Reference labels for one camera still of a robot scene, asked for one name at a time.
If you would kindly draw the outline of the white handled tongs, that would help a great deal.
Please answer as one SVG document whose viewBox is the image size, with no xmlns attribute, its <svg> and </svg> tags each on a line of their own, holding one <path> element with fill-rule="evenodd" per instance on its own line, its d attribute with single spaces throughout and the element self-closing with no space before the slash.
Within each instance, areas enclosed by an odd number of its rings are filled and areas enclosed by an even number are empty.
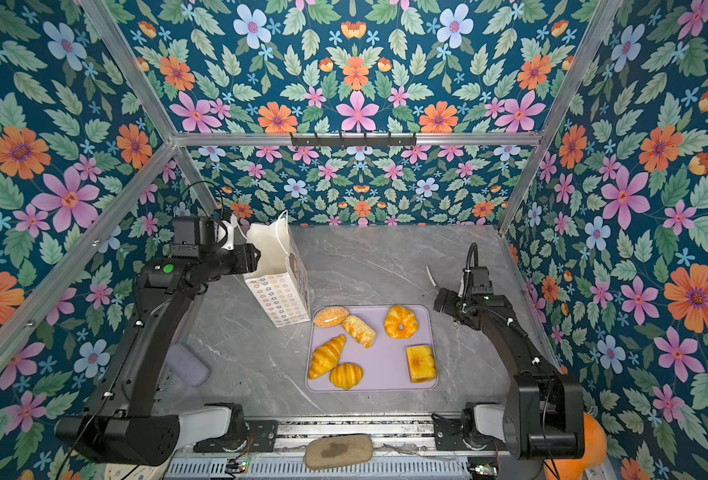
<svg viewBox="0 0 708 480">
<path fill-rule="evenodd" d="M 434 289 L 435 296 L 438 296 L 439 293 L 440 293 L 440 287 L 439 287 L 438 283 L 436 282 L 436 280 L 435 280 L 435 278 L 434 278 L 434 275 L 433 275 L 433 273 L 432 273 L 430 267 L 427 265 L 427 266 L 425 267 L 425 270 L 426 270 L 426 274 L 427 274 L 427 277 L 428 277 L 428 279 L 429 279 L 429 282 L 430 282 L 430 284 L 432 285 L 432 287 L 433 287 L 433 289 Z"/>
</svg>

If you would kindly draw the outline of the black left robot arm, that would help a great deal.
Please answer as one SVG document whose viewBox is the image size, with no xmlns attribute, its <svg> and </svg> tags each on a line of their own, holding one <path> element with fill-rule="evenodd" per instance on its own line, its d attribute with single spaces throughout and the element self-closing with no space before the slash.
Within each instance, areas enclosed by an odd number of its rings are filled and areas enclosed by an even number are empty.
<svg viewBox="0 0 708 480">
<path fill-rule="evenodd" d="M 95 463 L 160 466 L 188 444 L 224 437 L 229 404 L 156 415 L 157 386 L 182 320 L 197 295 L 224 276 L 256 271 L 252 244 L 233 249 L 177 245 L 169 257 L 148 262 L 135 282 L 135 311 L 106 378 L 82 414 L 64 416 L 56 436 Z"/>
</svg>

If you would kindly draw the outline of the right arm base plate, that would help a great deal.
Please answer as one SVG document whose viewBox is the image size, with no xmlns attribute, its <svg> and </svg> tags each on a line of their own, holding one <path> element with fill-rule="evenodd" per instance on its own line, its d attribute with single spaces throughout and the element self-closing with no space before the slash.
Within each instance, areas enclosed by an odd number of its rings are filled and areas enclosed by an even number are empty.
<svg viewBox="0 0 708 480">
<path fill-rule="evenodd" d="M 464 409 L 458 415 L 432 413 L 434 441 L 439 451 L 507 451 L 502 439 L 483 434 L 476 427 L 473 413 Z"/>
</svg>

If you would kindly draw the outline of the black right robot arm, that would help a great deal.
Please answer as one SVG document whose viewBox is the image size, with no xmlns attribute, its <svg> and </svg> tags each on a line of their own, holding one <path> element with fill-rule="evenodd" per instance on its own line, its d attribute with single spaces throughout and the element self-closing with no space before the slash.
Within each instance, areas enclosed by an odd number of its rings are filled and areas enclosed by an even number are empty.
<svg viewBox="0 0 708 480">
<path fill-rule="evenodd" d="M 585 453 L 581 387 L 549 363 L 502 295 L 462 297 L 441 288 L 434 310 L 483 333 L 510 377 L 502 418 L 492 425 L 517 459 L 578 459 Z"/>
</svg>

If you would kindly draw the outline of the oblong braided bread roll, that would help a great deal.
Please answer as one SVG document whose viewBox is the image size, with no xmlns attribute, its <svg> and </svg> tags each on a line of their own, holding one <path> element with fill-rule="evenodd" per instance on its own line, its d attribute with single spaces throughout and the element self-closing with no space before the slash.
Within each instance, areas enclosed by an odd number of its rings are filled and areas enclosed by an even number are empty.
<svg viewBox="0 0 708 480">
<path fill-rule="evenodd" d="M 344 330 L 360 345 L 369 349 L 375 343 L 377 334 L 365 321 L 355 315 L 349 315 L 342 323 Z"/>
</svg>

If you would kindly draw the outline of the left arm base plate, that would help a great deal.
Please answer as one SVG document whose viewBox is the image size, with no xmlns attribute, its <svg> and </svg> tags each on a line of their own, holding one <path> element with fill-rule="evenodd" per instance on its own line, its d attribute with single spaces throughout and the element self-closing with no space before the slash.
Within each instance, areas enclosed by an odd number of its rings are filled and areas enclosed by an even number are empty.
<svg viewBox="0 0 708 480">
<path fill-rule="evenodd" d="M 227 432 L 219 437 L 197 442 L 196 453 L 272 452 L 277 440 L 279 422 L 276 420 L 244 420 L 232 422 Z"/>
</svg>

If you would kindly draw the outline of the white patterned paper bag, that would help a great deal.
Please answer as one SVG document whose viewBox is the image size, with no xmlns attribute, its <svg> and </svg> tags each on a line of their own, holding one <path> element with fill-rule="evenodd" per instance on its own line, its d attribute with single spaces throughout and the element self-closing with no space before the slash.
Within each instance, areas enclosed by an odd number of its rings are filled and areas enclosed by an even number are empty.
<svg viewBox="0 0 708 480">
<path fill-rule="evenodd" d="M 271 322 L 278 328 L 309 322 L 308 274 L 290 231 L 288 212 L 271 224 L 252 224 L 245 240 L 260 252 L 257 270 L 244 275 Z"/>
</svg>

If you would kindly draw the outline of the ring shaped golden bread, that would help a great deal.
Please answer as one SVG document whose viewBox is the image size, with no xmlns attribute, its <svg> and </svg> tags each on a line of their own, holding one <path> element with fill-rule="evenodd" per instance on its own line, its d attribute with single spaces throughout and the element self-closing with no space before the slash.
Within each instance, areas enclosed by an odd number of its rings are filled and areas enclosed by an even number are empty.
<svg viewBox="0 0 708 480">
<path fill-rule="evenodd" d="M 415 312 L 403 305 L 392 307 L 384 320 L 386 334 L 395 340 L 410 339 L 420 329 Z"/>
</svg>

